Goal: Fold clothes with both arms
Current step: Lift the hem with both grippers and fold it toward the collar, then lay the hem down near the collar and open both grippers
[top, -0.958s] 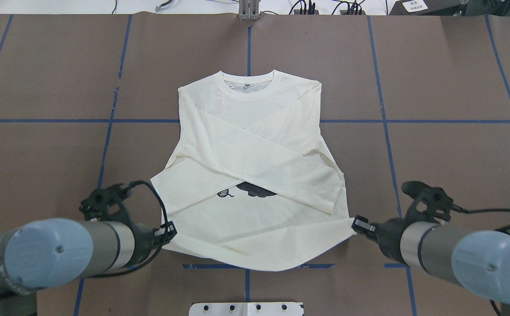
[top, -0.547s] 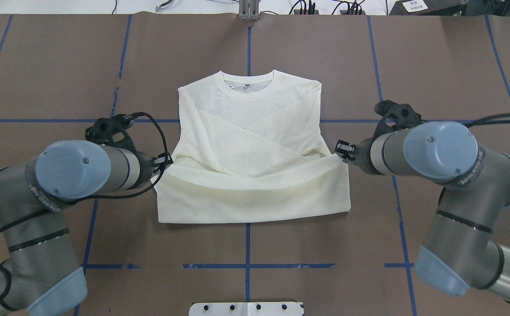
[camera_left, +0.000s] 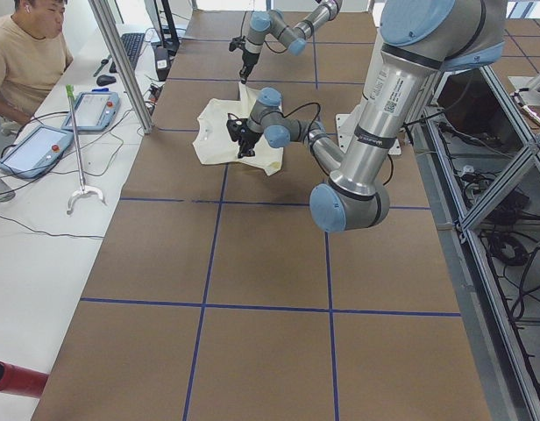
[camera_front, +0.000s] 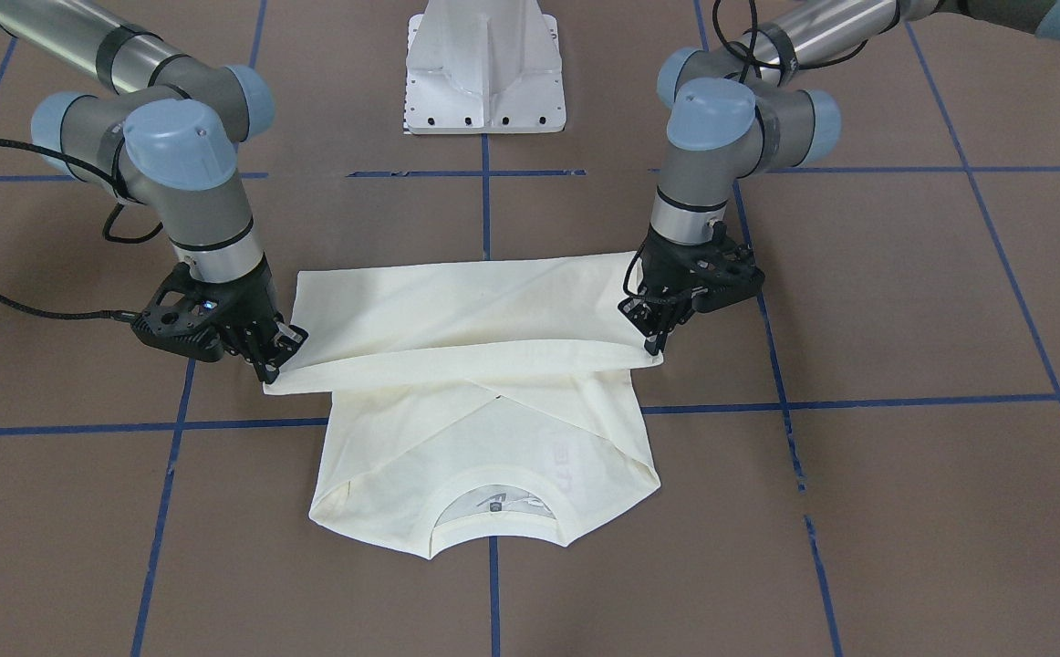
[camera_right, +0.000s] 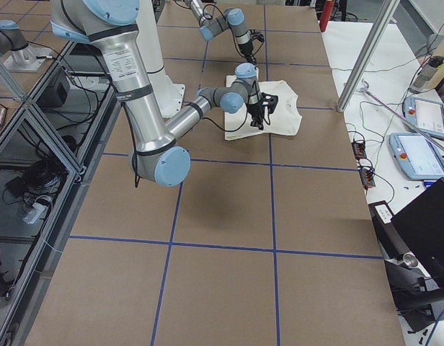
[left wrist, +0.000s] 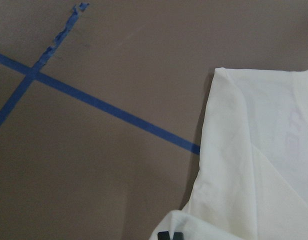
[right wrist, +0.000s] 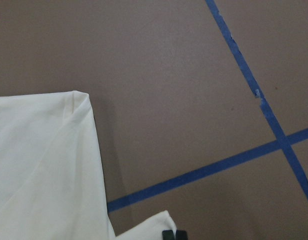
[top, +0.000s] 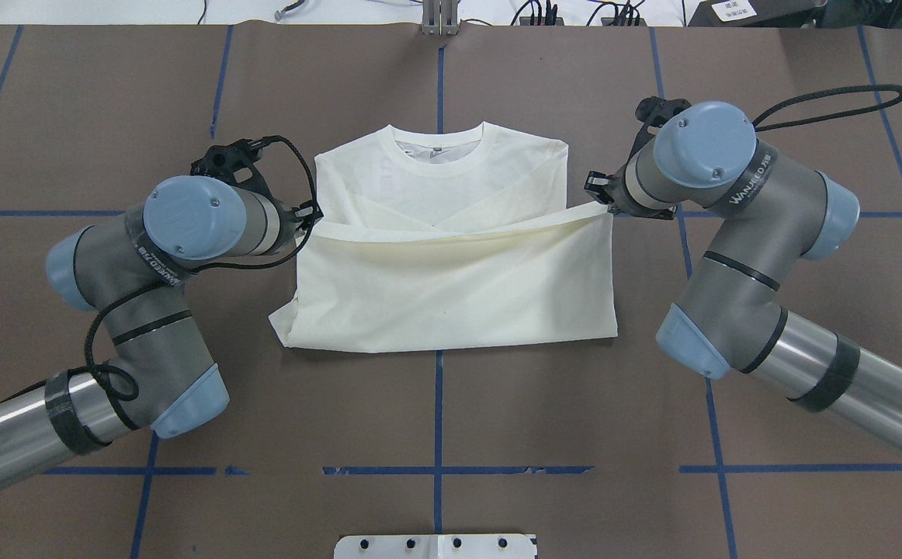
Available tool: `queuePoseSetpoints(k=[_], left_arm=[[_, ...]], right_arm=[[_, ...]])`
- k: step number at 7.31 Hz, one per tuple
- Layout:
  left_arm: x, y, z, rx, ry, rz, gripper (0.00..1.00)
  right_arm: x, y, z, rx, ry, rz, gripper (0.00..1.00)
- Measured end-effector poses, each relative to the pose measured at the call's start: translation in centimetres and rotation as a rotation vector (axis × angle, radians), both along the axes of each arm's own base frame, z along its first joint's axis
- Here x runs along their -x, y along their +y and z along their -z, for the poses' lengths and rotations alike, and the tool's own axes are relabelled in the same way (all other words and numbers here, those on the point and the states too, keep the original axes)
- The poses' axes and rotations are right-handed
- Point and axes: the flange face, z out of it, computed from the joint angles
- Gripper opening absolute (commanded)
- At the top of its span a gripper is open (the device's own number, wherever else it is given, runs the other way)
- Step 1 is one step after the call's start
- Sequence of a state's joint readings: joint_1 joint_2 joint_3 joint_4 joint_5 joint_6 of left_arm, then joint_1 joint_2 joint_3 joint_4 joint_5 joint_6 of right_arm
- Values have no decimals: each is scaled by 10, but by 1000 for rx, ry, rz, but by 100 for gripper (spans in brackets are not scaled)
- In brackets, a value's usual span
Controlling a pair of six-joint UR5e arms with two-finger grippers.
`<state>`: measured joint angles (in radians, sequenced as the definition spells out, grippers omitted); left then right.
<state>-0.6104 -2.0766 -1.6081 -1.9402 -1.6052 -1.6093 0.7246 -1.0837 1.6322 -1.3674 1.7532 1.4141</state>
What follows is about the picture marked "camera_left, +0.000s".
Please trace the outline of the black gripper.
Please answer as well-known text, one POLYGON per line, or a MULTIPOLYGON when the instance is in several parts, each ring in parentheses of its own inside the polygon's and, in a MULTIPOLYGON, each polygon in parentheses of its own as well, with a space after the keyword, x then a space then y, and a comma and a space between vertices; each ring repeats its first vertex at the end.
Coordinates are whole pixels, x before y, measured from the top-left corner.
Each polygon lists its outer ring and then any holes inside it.
POLYGON ((254 51, 251 51, 247 49, 246 47, 243 48, 243 53, 242 53, 243 67, 239 71, 239 77, 241 81, 243 82, 248 81, 248 78, 254 66, 259 61, 259 57, 260 57, 260 49, 258 47, 256 47, 254 51))
POLYGON ((243 157, 253 157, 255 155, 254 147, 258 141, 258 132, 253 132, 247 127, 240 128, 238 131, 238 159, 242 159, 243 157))

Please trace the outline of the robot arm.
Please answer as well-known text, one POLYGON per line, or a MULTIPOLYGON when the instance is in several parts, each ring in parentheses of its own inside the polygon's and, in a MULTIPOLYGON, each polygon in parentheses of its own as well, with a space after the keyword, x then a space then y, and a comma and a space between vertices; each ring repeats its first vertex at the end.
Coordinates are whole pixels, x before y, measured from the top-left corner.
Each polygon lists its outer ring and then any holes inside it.
POLYGON ((254 67, 258 64, 266 37, 274 37, 285 50, 299 55, 307 41, 326 23, 334 20, 342 9, 341 0, 317 1, 317 7, 294 26, 288 25, 281 11, 254 11, 246 35, 231 40, 229 51, 242 51, 243 66, 239 70, 239 80, 246 84, 254 67))
POLYGON ((497 61, 506 9, 503 1, 386 2, 379 28, 382 65, 347 149, 334 144, 316 121, 287 118, 281 93, 265 88, 247 118, 227 120, 239 156, 253 156, 261 139, 273 148, 303 143, 328 176, 309 198, 316 225, 343 232, 379 224, 390 202, 377 176, 419 89, 437 72, 497 61))

